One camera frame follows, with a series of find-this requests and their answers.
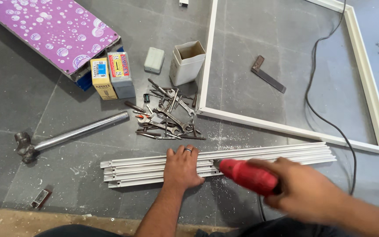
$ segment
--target hand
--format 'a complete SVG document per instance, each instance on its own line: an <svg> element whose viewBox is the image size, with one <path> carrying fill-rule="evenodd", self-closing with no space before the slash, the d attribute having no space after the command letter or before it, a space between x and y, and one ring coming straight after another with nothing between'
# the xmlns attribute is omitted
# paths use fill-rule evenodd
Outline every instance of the hand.
<svg viewBox="0 0 379 237"><path fill-rule="evenodd" d="M341 204L351 198L312 167L283 157L274 163L259 159L248 162L270 170L282 181L283 193L266 197L265 203L300 221L334 224Z"/></svg>
<svg viewBox="0 0 379 237"><path fill-rule="evenodd" d="M184 192L187 188L198 186L204 178L197 174L197 157L200 150L193 145L187 145L191 150L185 151L180 145L176 153L169 148L166 152L166 165L163 171L164 185Z"/></svg>

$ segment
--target hammer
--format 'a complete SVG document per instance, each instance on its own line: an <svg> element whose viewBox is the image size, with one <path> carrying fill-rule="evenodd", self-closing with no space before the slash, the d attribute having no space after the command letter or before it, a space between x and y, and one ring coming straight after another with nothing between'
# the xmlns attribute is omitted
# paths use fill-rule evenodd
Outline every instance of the hammer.
<svg viewBox="0 0 379 237"><path fill-rule="evenodd" d="M39 154L40 150L65 142L71 138L81 136L88 132L100 129L102 127L106 127L108 125L114 124L125 119L129 119L127 111L115 114L113 116L99 120L91 124L87 124L83 127L66 132L56 137L51 137L36 145L31 144L30 136L27 134L27 132L19 132L14 135L14 138L16 139L16 142L18 144L16 151L17 154L23 157L23 162L29 164L36 160L36 156Z"/></svg>

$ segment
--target grey tile floor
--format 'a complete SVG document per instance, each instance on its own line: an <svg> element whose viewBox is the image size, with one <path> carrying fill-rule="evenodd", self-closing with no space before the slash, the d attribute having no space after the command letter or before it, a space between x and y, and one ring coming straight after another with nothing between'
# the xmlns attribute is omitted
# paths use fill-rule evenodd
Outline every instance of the grey tile floor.
<svg viewBox="0 0 379 237"><path fill-rule="evenodd" d="M80 0L123 39L137 100L149 83L171 86L168 78L174 45L200 40L204 45L209 17L207 0L192 0L188 9L176 0ZM351 0L379 89L379 1ZM304 92L314 41L327 35L339 14L303 0L219 0L208 88L208 106L338 135L304 107ZM148 48L165 50L160 75L144 72ZM283 96L249 72L262 54L262 69L288 89ZM348 137L376 143L358 77L345 22L318 48L317 72L310 95L320 114L335 122ZM197 86L180 86L194 94ZM83 92L0 25L0 207L28 209L40 189L53 194L41 211L142 218L161 184L108 189L100 161L164 154L181 142L155 141L136 136L133 119L45 150L33 165L21 163L13 151L13 135L33 134L34 141L101 119L124 107L124 100L102 101L91 88ZM176 110L179 119L185 111ZM192 141L203 151L284 145L306 142L297 137L203 116L196 118L206 141ZM352 174L346 148L331 146L338 157L331 164L314 165L344 190ZM355 196L379 205L379 155L357 151ZM266 208L268 218L281 216ZM244 226L259 220L257 196L223 177L207 178L186 192L180 223Z"/></svg>

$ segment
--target hammer head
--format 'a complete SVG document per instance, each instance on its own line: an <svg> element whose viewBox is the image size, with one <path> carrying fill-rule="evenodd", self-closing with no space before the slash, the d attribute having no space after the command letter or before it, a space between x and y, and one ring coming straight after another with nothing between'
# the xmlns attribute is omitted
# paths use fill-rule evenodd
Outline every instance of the hammer head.
<svg viewBox="0 0 379 237"><path fill-rule="evenodd" d="M31 144L30 136L27 132L16 133L14 137L18 144L17 154L23 157L23 162L29 164L35 161L39 151L35 150L34 145Z"/></svg>

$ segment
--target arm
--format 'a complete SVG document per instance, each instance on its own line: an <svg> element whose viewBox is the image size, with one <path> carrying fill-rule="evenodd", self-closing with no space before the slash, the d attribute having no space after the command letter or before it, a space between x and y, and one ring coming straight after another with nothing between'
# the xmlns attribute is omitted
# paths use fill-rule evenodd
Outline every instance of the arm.
<svg viewBox="0 0 379 237"><path fill-rule="evenodd" d="M265 198L271 207L304 222L337 225L363 236L379 236L379 207L344 193L324 175L309 166L279 158L270 163L251 159L282 180L283 193Z"/></svg>
<svg viewBox="0 0 379 237"><path fill-rule="evenodd" d="M197 174L197 148L187 146L192 152L179 146L176 153L168 149L163 171L163 187L147 214L140 223L134 237L172 237L175 236L176 222L182 197L187 188L204 182Z"/></svg>

